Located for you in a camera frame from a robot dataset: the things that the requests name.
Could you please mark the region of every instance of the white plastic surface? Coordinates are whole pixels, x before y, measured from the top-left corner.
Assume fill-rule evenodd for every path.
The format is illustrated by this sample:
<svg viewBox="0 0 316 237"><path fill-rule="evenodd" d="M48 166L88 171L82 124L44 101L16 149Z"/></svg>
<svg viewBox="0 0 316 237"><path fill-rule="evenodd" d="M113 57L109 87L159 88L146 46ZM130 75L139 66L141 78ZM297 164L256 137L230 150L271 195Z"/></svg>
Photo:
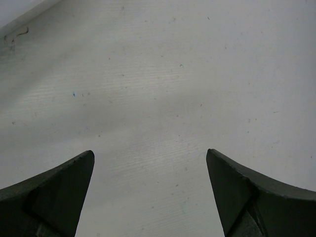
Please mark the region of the white plastic surface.
<svg viewBox="0 0 316 237"><path fill-rule="evenodd" d="M222 237L208 148L316 191L315 29L311 0L58 3L0 44L0 188L93 150L77 237Z"/></svg>

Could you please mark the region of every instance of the small debris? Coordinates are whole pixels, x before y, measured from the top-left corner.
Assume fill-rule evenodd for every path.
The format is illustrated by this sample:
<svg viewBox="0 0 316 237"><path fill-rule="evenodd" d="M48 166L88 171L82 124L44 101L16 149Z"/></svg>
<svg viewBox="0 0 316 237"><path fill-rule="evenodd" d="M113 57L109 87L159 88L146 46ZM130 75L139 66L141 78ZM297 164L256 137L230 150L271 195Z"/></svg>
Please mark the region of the small debris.
<svg viewBox="0 0 316 237"><path fill-rule="evenodd" d="M15 41L14 41L14 38L12 39L11 41L11 49L10 49L12 52L15 52Z"/></svg>
<svg viewBox="0 0 316 237"><path fill-rule="evenodd" d="M28 32L29 32L29 27L26 28L25 32L19 33L16 36L18 37L18 36L21 36L21 35L26 35Z"/></svg>

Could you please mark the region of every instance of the dark green object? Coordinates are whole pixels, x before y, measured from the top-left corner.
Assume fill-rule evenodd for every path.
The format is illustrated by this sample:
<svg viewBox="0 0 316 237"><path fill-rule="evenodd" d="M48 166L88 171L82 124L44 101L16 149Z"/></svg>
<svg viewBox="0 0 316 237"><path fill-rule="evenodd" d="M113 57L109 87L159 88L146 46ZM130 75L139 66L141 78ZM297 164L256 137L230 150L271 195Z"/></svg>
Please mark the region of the dark green object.
<svg viewBox="0 0 316 237"><path fill-rule="evenodd" d="M226 237L316 237L316 192L249 169L216 150L207 168Z"/></svg>
<svg viewBox="0 0 316 237"><path fill-rule="evenodd" d="M0 237L74 237L93 166L86 151L0 190Z"/></svg>

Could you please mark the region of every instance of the white surface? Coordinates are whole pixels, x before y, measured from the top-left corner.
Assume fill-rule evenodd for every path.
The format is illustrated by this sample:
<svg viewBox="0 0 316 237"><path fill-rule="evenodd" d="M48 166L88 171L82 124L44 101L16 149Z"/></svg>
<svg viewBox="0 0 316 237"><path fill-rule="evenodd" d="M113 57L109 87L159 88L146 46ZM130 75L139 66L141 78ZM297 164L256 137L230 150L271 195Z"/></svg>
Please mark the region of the white surface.
<svg viewBox="0 0 316 237"><path fill-rule="evenodd" d="M315 14L311 0L60 2L0 48L0 188L93 150L78 237L223 236L208 148L315 191Z"/></svg>

